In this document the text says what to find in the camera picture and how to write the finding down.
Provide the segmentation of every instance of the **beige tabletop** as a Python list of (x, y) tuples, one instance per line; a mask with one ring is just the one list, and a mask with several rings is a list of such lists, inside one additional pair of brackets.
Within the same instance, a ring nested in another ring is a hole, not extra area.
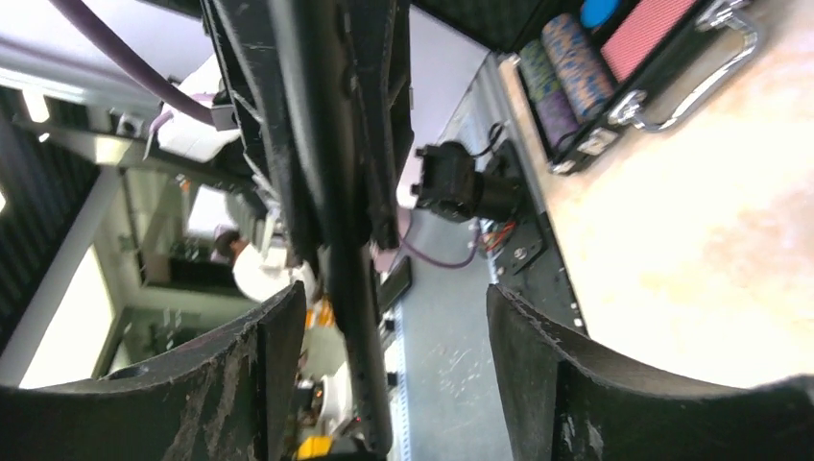
[[(500, 68), (591, 337), (739, 387), (814, 374), (814, 1), (748, 12), (769, 37), (755, 63), (676, 130), (629, 130), (576, 176), (547, 173), (515, 65)], [(722, 36), (648, 117), (740, 43)]]

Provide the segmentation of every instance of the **floor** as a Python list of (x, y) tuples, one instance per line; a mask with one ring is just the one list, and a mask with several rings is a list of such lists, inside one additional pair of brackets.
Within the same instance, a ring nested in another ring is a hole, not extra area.
[[(444, 261), (467, 256), (471, 230), (414, 212), (408, 238)], [(414, 258), (402, 299), (411, 459), (511, 459), (486, 323), (487, 261), (449, 271)]]

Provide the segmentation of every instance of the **case handle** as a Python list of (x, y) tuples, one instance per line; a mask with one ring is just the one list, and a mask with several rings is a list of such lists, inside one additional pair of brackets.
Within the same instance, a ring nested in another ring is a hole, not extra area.
[(696, 29), (702, 32), (723, 27), (740, 32), (743, 34), (743, 49), (696, 86), (673, 111), (670, 118), (661, 123), (646, 121), (641, 104), (647, 98), (647, 93), (635, 89), (626, 94), (608, 113), (608, 121), (612, 125), (631, 124), (647, 133), (661, 133), (683, 122), (732, 75), (752, 61), (763, 47), (766, 37), (762, 28), (747, 14), (738, 10), (745, 3), (747, 3), (745, 0), (716, 0), (696, 20)]

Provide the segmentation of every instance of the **purple wire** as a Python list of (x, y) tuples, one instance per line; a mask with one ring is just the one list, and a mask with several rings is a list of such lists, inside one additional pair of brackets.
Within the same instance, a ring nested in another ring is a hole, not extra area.
[[(212, 98), (215, 96), (212, 94), (206, 93), (195, 93), (190, 98), (194, 99), (195, 101), (211, 101)], [(166, 112), (162, 112), (153, 120), (153, 123), (150, 124), (150, 133), (156, 133), (161, 127), (167, 124), (170, 120), (173, 119), (175, 115), (171, 110), (167, 110)]]
[(118, 64), (133, 80), (170, 106), (207, 125), (214, 125), (212, 112), (164, 80), (114, 33), (82, 0), (49, 0), (82, 35)]
[(476, 219), (475, 220), (475, 235), (474, 235), (474, 238), (472, 239), (471, 251), (469, 252), (469, 255), (467, 256), (467, 258), (464, 259), (461, 262), (438, 261), (436, 258), (421, 252), (419, 249), (417, 249), (416, 247), (411, 245), (410, 242), (407, 241), (406, 235), (402, 236), (401, 234), (399, 234), (398, 238), (401, 241), (401, 246), (404, 247), (404, 249), (407, 250), (408, 253), (410, 253), (411, 255), (417, 257), (418, 259), (426, 262), (427, 264), (430, 264), (430, 265), (433, 265), (433, 266), (436, 266), (436, 267), (440, 267), (442, 269), (456, 270), (456, 269), (463, 269), (463, 268), (467, 267), (469, 265), (469, 263), (471, 263), (472, 260), (475, 258), (475, 255), (477, 255), (477, 253), (478, 253), (478, 238), (480, 238), (480, 236), (481, 236), (481, 225), (480, 225), (480, 222), (478, 222), (478, 220)]

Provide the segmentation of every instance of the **purple cable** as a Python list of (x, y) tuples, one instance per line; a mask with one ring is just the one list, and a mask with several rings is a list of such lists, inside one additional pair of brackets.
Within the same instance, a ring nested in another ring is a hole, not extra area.
[[(194, 99), (195, 101), (211, 101), (212, 98), (215, 96), (212, 94), (206, 93), (195, 93), (190, 98)], [(173, 119), (175, 115), (171, 110), (167, 110), (166, 112), (162, 112), (153, 120), (153, 123), (150, 124), (150, 133), (156, 133), (161, 127), (166, 125), (167, 122)]]
[(198, 104), (164, 80), (114, 33), (82, 0), (49, 0), (82, 35), (119, 65), (133, 80), (190, 117), (214, 125), (209, 108)]
[(432, 257), (430, 255), (427, 255), (425, 253), (422, 253), (421, 251), (419, 251), (419, 249), (417, 249), (413, 245), (410, 245), (410, 243), (407, 241), (406, 234), (404, 236), (402, 236), (401, 233), (400, 233), (398, 235), (398, 238), (401, 241), (401, 246), (404, 247), (404, 249), (407, 250), (407, 252), (409, 252), (411, 255), (417, 257), (418, 259), (426, 262), (427, 264), (431, 264), (433, 266), (440, 267), (442, 269), (452, 269), (452, 270), (463, 269), (463, 268), (467, 267), (469, 265), (469, 263), (472, 262), (472, 260), (475, 258), (475, 255), (477, 255), (477, 253), (478, 253), (478, 238), (480, 238), (480, 236), (481, 236), (481, 225), (480, 225), (480, 222), (478, 222), (478, 220), (475, 220), (475, 223), (476, 223), (475, 224), (475, 236), (474, 236), (474, 238), (472, 239), (472, 242), (471, 242), (472, 243), (471, 251), (469, 252), (469, 255), (467, 256), (467, 258), (464, 259), (461, 262), (438, 261), (436, 258), (434, 258), (434, 257)]

